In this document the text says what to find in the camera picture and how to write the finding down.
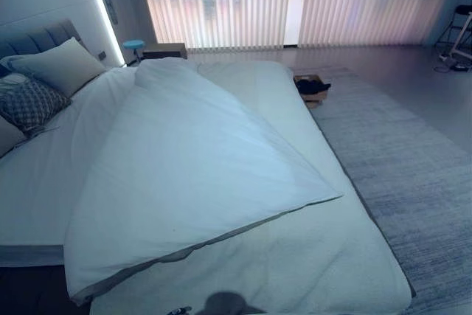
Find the wooden nightstand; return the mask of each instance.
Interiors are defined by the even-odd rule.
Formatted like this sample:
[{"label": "wooden nightstand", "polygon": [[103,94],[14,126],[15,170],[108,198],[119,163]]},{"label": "wooden nightstand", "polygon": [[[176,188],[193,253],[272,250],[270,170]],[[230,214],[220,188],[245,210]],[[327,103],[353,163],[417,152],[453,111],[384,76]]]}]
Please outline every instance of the wooden nightstand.
[{"label": "wooden nightstand", "polygon": [[143,59],[180,57],[187,59],[185,44],[148,44],[142,51]]}]

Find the gray pillow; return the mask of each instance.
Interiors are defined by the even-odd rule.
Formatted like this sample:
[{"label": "gray pillow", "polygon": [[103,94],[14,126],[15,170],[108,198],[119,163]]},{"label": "gray pillow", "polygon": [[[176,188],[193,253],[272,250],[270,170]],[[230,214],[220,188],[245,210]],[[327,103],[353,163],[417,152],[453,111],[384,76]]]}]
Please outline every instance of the gray pillow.
[{"label": "gray pillow", "polygon": [[71,97],[106,69],[75,38],[35,55],[10,55],[0,64],[12,72],[41,80]]},{"label": "gray pillow", "polygon": [[0,115],[26,136],[39,132],[70,102],[59,91],[34,79],[0,85]]},{"label": "gray pillow", "polygon": [[26,140],[22,132],[0,116],[0,156],[10,151],[19,142]]}]

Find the door handle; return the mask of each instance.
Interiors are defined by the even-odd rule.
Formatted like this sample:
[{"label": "door handle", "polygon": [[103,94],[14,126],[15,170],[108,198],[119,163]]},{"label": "door handle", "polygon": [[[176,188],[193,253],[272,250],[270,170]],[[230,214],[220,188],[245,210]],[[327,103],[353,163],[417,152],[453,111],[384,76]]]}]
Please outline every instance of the door handle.
[{"label": "door handle", "polygon": [[113,2],[111,0],[103,0],[105,2],[106,9],[108,11],[108,15],[110,16],[111,22],[113,24],[118,25],[118,17],[115,8],[113,7]]}]

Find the upholstered headboard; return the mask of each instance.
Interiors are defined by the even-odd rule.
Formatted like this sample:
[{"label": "upholstered headboard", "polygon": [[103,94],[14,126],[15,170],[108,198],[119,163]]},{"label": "upholstered headboard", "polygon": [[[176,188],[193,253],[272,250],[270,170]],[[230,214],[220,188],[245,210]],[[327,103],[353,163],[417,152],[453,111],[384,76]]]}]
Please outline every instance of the upholstered headboard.
[{"label": "upholstered headboard", "polygon": [[[75,37],[84,46],[73,23],[69,19],[65,19],[21,35],[0,38],[0,58],[8,55],[32,55],[44,52],[59,46],[71,37]],[[8,71],[0,66],[0,77],[7,73]]]}]

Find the white wall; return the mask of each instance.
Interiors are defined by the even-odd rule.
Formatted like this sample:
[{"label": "white wall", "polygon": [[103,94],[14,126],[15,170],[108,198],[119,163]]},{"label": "white wall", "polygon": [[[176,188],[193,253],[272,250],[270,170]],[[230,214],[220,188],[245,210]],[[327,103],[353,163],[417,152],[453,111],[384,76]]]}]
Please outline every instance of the white wall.
[{"label": "white wall", "polygon": [[0,34],[14,35],[63,18],[70,18],[91,54],[106,51],[103,61],[118,66],[97,0],[0,0]]}]

